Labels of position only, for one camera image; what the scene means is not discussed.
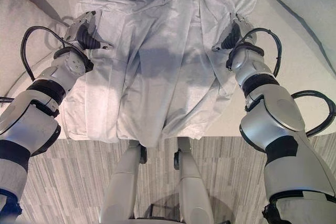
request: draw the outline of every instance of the black band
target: black band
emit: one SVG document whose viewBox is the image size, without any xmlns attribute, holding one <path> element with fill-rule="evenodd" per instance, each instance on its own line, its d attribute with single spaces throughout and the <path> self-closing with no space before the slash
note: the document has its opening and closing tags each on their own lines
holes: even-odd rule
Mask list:
<svg viewBox="0 0 336 224">
<path fill-rule="evenodd" d="M 277 200 L 280 200 L 280 199 L 283 199 L 283 198 L 293 198 L 293 197 L 295 197 L 295 198 L 302 198 L 304 196 L 303 193 L 305 191 L 312 191 L 312 192 L 315 192 L 315 193 L 321 193 L 320 191 L 313 191 L 313 190 L 290 190 L 290 191 L 282 191 L 282 192 L 279 192 L 277 194 L 272 195 L 269 198 L 269 202 L 275 204 L 277 202 Z M 321 194 L 325 195 L 325 198 L 327 199 L 327 201 L 336 203 L 336 198 L 334 196 L 331 196 L 331 195 L 328 195 L 328 194 L 325 194 L 325 193 L 321 193 Z"/>
<path fill-rule="evenodd" d="M 10 160 L 22 166 L 28 172 L 30 152 L 12 141 L 0 140 L 0 159 Z"/>
<path fill-rule="evenodd" d="M 42 147 L 40 149 L 33 152 L 31 156 L 33 157 L 33 156 L 36 156 L 36 155 L 41 154 L 43 152 L 46 152 L 48 150 L 48 148 L 51 147 L 52 144 L 57 140 L 60 133 L 61 133 L 61 126 L 57 125 L 54 133 L 51 135 L 51 137 L 48 139 L 48 141 L 44 145 L 42 145 Z"/>
<path fill-rule="evenodd" d="M 8 223 L 8 219 L 15 221 L 15 219 L 22 213 L 16 195 L 3 189 L 0 189 L 0 195 L 7 196 L 5 206 L 0 209 L 0 223 Z"/>
<path fill-rule="evenodd" d="M 243 137 L 243 139 L 246 141 L 246 143 L 248 143 L 249 145 L 251 145 L 251 146 L 252 146 L 254 149 L 256 149 L 257 151 L 265 153 L 265 151 L 264 151 L 262 148 L 260 148 L 260 147 L 257 146 L 255 143 L 253 143 L 253 142 L 247 137 L 247 135 L 245 135 L 245 132 L 243 131 L 243 129 L 242 129 L 241 126 L 242 126 L 242 125 L 239 126 L 239 131 L 240 131 L 241 136 Z"/>
<path fill-rule="evenodd" d="M 53 98 L 60 105 L 65 97 L 64 88 L 52 80 L 36 80 L 27 90 L 40 91 L 43 94 Z"/>
<path fill-rule="evenodd" d="M 251 50 L 253 52 L 256 52 L 257 54 L 264 56 L 264 50 L 260 47 L 257 47 L 249 42 L 243 42 L 237 45 L 230 53 L 229 53 L 229 58 L 226 61 L 226 68 L 231 71 L 232 69 L 232 63 L 233 60 L 236 56 L 236 53 L 241 50 L 241 49 L 246 49 L 246 50 Z"/>
<path fill-rule="evenodd" d="M 262 211 L 263 217 L 269 224 L 292 224 L 288 220 L 282 220 L 275 204 L 268 204 Z"/>
<path fill-rule="evenodd" d="M 244 92 L 244 96 L 247 97 L 256 88 L 262 85 L 266 85 L 266 84 L 279 85 L 279 83 L 273 76 L 269 74 L 261 73 L 261 74 L 255 74 L 254 76 L 251 76 L 250 78 L 248 78 L 243 83 L 241 88 Z"/>
<path fill-rule="evenodd" d="M 267 154 L 266 165 L 282 157 L 295 157 L 298 146 L 292 136 L 281 136 L 275 139 L 265 148 Z"/>
</svg>

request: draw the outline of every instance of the white sofa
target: white sofa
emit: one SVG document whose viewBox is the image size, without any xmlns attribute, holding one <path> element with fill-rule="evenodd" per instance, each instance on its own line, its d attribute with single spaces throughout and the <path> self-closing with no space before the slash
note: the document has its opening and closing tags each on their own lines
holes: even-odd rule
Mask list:
<svg viewBox="0 0 336 224">
<path fill-rule="evenodd" d="M 60 22 L 70 24 L 75 4 L 79 0 L 30 0 L 47 15 Z M 303 25 L 277 0 L 257 0 L 255 10 L 249 17 L 255 27 L 265 27 L 275 32 L 282 42 L 282 63 L 277 80 L 290 93 L 314 89 L 336 101 L 336 77 L 328 66 L 319 46 Z M 265 50 L 265 61 L 272 68 L 275 64 L 276 47 L 273 40 L 258 34 L 257 44 Z M 35 71 L 42 71 L 51 61 L 51 56 Z M 8 95 L 15 95 L 27 87 L 28 76 L 21 77 Z M 298 105 L 307 129 L 320 123 L 328 114 L 328 107 L 316 98 L 298 99 Z M 208 129 L 206 136 L 239 136 L 240 119 L 244 116 L 244 95 L 237 87 L 231 104 L 223 115 Z M 336 132 L 334 122 L 323 134 Z"/>
</svg>

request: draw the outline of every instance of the white cloth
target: white cloth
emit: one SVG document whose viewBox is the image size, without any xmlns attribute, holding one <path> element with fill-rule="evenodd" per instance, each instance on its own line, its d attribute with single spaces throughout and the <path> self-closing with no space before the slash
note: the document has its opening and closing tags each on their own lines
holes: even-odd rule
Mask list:
<svg viewBox="0 0 336 224">
<path fill-rule="evenodd" d="M 103 10 L 97 33 L 112 51 L 93 50 L 94 70 L 65 100 L 75 139 L 135 139 L 146 147 L 201 138 L 235 87 L 227 55 L 212 52 L 230 13 L 247 16 L 256 0 L 82 0 L 77 15 Z M 78 118 L 85 116 L 85 122 Z"/>
</svg>

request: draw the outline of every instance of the floor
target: floor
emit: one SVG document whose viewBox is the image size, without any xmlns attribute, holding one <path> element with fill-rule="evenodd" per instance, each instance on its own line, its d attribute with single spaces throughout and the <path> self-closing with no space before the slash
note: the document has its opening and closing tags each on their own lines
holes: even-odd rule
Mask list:
<svg viewBox="0 0 336 224">
<path fill-rule="evenodd" d="M 312 137 L 311 142 L 336 175 L 336 133 Z M 211 197 L 215 223 L 262 224 L 266 204 L 263 153 L 241 137 L 192 140 L 193 156 Z M 22 198 L 23 223 L 98 223 L 104 190 L 126 142 L 58 140 L 47 153 L 30 159 Z M 148 150 L 140 166 L 135 216 L 154 204 L 153 215 L 179 216 L 178 172 L 173 168 L 176 139 Z"/>
</svg>

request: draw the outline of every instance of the wrinkled fabric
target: wrinkled fabric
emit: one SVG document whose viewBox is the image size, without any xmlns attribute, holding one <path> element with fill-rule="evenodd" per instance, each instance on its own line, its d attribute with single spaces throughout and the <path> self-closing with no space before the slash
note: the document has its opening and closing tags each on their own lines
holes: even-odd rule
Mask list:
<svg viewBox="0 0 336 224">
<path fill-rule="evenodd" d="M 68 135 L 104 142 L 134 139 L 146 147 L 175 136 L 201 138 L 235 88 L 234 75 L 225 68 L 228 54 L 211 47 L 229 24 L 230 13 L 247 16 L 255 4 L 81 0 L 76 15 L 102 10 L 96 36 L 114 49 L 90 52 L 94 70 L 65 100 Z M 76 123 L 80 114 L 85 123 Z"/>
</svg>

